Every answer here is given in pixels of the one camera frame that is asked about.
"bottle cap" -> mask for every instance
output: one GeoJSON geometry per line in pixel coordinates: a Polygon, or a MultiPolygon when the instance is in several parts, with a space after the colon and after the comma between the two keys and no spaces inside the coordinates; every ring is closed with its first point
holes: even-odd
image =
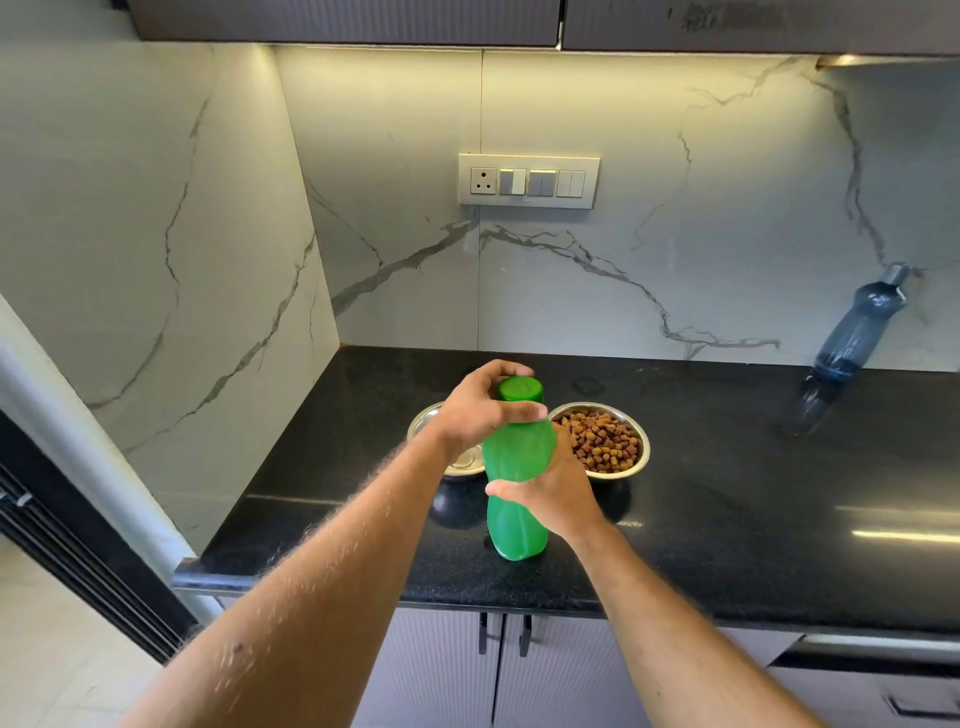
{"type": "Polygon", "coordinates": [[[890,285],[900,285],[909,275],[910,266],[902,261],[898,261],[887,266],[887,269],[883,271],[883,278],[880,280],[890,285]]]}
{"type": "Polygon", "coordinates": [[[543,385],[532,376],[508,376],[497,387],[504,401],[538,401],[543,404],[543,385]]]}

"upper cabinet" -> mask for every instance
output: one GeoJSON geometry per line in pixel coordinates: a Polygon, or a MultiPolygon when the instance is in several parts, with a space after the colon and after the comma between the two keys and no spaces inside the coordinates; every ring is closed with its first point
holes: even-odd
{"type": "Polygon", "coordinates": [[[956,0],[567,0],[564,49],[941,55],[956,0]]]}
{"type": "Polygon", "coordinates": [[[130,0],[144,40],[540,46],[561,0],[130,0]]]}

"stainless steel bowl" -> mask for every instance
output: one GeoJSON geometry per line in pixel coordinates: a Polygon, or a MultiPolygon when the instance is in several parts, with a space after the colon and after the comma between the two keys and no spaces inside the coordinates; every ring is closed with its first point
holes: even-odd
{"type": "Polygon", "coordinates": [[[569,404],[562,404],[553,410],[553,412],[550,413],[550,420],[556,420],[558,417],[570,415],[574,412],[587,413],[589,410],[597,409],[606,412],[615,420],[623,423],[624,425],[629,425],[632,427],[637,436],[640,438],[640,442],[643,444],[643,453],[640,454],[640,459],[634,463],[634,466],[628,470],[620,473],[595,473],[594,471],[587,471],[587,476],[593,480],[621,480],[625,477],[636,475],[643,470],[647,464],[647,461],[650,460],[650,439],[647,437],[647,433],[643,431],[643,427],[641,427],[634,418],[630,417],[630,415],[626,414],[625,412],[621,412],[616,407],[611,407],[608,404],[601,404],[600,402],[572,401],[569,404]]]}
{"type": "MultiPolygon", "coordinates": [[[[442,406],[444,406],[444,403],[441,401],[431,404],[414,418],[414,421],[407,428],[407,442],[413,440],[414,436],[437,416],[442,406]]],[[[476,445],[458,457],[456,462],[444,471],[444,475],[446,477],[469,477],[470,475],[478,475],[484,470],[483,451],[479,445],[476,445]]]]}

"black granite countertop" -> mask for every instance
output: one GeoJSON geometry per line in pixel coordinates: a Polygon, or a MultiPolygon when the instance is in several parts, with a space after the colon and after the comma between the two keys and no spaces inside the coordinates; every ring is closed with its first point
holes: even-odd
{"type": "MultiPolygon", "coordinates": [[[[246,591],[420,410],[496,356],[534,367],[551,407],[601,401],[640,422],[649,465],[598,500],[718,622],[960,634],[960,377],[921,372],[861,373],[819,429],[796,438],[780,423],[801,367],[346,347],[174,586],[246,591]],[[937,540],[905,540],[929,534],[937,540]]],[[[496,554],[484,482],[440,485],[402,600],[599,614],[560,538],[527,561],[496,554]]]]}

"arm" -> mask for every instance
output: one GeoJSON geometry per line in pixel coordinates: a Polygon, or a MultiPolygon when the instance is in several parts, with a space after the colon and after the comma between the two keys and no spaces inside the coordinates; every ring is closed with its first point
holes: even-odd
{"type": "Polygon", "coordinates": [[[640,560],[604,520],[587,474],[569,448],[557,447],[549,469],[536,480],[498,480],[487,493],[527,506],[576,552],[655,726],[821,725],[640,560]]]}
{"type": "Polygon", "coordinates": [[[447,464],[507,422],[546,417],[489,392],[494,361],[451,393],[386,470],[160,674],[130,726],[349,726],[447,464]]]}

